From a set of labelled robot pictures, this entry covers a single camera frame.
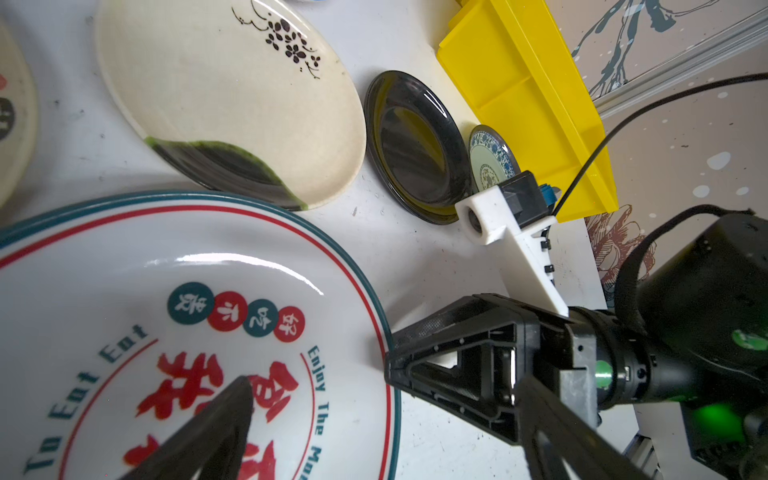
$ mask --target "plate rim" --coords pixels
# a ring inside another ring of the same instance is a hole
[[[384,340],[386,342],[387,349],[392,349],[392,332],[389,329],[389,323],[386,319],[384,309],[382,308],[381,303],[379,302],[379,298],[376,296],[376,293],[374,292],[370,282],[360,267],[357,265],[357,263],[355,263],[355,261],[352,259],[352,257],[350,257],[349,254],[333,238],[331,238],[327,233],[323,232],[320,228],[308,220],[305,220],[293,212],[285,210],[281,207],[268,204],[261,200],[245,197],[243,195],[194,190],[148,190],[129,194],[112,195],[95,200],[86,200],[76,204],[68,205],[66,207],[50,210],[46,213],[36,215],[32,218],[28,218],[27,220],[21,220],[8,227],[0,229],[0,260],[8,256],[2,255],[5,253],[4,250],[12,247],[15,243],[29,238],[37,233],[57,227],[63,223],[77,220],[82,217],[87,217],[88,215],[99,214],[108,210],[129,207],[131,205],[174,200],[220,201],[264,210],[270,214],[275,214],[278,217],[282,217],[289,222],[296,223],[300,227],[308,230],[311,234],[320,238],[321,241],[323,241],[331,250],[333,250],[336,255],[338,255],[344,261],[344,263],[347,264],[347,266],[354,273],[355,277],[357,277],[357,280],[360,282],[362,288],[366,291],[366,294],[370,298],[371,304],[376,311],[376,315],[379,317],[379,322],[381,323],[382,331],[384,333]],[[394,480],[400,449],[402,405],[400,391],[394,387],[388,387],[393,391],[393,410],[395,421],[392,428],[392,453],[389,457],[389,475],[387,479]]]

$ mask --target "floral wallpaper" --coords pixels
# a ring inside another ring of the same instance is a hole
[[[598,265],[598,274],[603,284],[605,303],[608,308],[614,308],[614,284],[619,274],[621,264],[627,259],[634,248],[645,239],[645,230],[636,221],[630,220],[632,206],[624,205],[619,210],[589,217],[587,233],[592,244],[594,261]],[[645,279],[650,274],[656,260],[654,254],[656,244],[653,243],[643,258],[640,278]]]
[[[709,68],[636,106],[715,80],[768,71],[768,41]],[[612,129],[627,113],[604,120]],[[586,219],[606,300],[627,255],[662,223],[697,204],[768,217],[768,82],[705,91],[652,110],[608,145],[623,207]],[[698,215],[656,241],[642,276],[666,263],[715,221]]]

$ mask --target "white plate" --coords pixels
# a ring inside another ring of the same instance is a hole
[[[119,478],[243,374],[241,480],[394,478],[379,301],[285,210],[178,192],[56,210],[0,232],[0,292],[0,478]]]
[[[355,85],[280,0],[104,0],[96,45],[136,132],[207,187],[301,210],[337,197],[360,169]]]
[[[0,20],[0,206],[35,150],[38,96],[22,51]]]

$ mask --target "yellow plastic tray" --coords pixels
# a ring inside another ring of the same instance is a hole
[[[568,188],[605,138],[544,0],[466,0],[437,58],[477,118],[507,142],[540,184]],[[566,222],[618,209],[607,149],[558,215]]]

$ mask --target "table surface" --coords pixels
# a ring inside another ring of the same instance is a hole
[[[94,54],[98,0],[4,0],[0,15],[38,86],[35,157],[0,226],[74,202],[152,189],[200,189],[165,164],[133,132],[101,80]],[[478,123],[435,58],[453,0],[328,0],[293,3],[333,46],[362,95],[385,70],[424,81],[468,136]],[[300,215],[334,238],[359,264],[392,330],[473,293],[507,294],[491,257],[458,225],[438,227],[403,210],[366,159],[349,189]],[[569,305],[605,308],[584,222],[553,228],[556,286]],[[637,431],[631,407],[602,413],[598,429],[623,450]],[[404,395],[397,478],[528,478],[523,451]]]

